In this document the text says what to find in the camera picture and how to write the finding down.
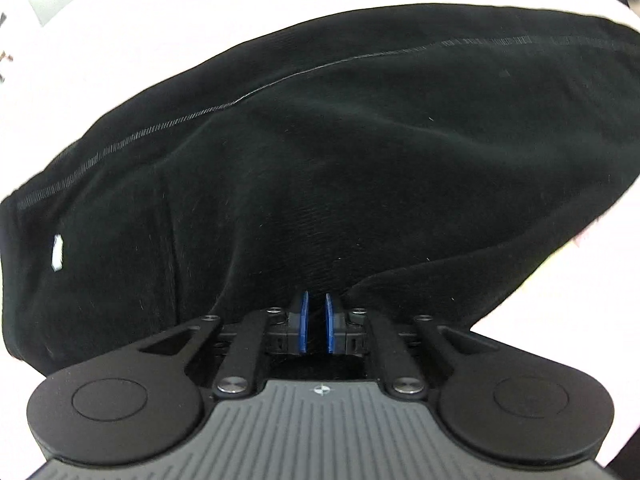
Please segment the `black pants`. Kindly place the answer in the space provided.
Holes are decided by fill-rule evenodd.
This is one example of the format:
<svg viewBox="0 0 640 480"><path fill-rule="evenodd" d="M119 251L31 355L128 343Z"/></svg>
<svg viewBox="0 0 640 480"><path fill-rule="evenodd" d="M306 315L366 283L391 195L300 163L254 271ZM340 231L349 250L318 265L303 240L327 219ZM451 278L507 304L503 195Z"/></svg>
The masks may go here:
<svg viewBox="0 0 640 480"><path fill-rule="evenodd" d="M2 202L4 344L49 375L299 289L468 328L638 175L630 27L318 18L142 91Z"/></svg>

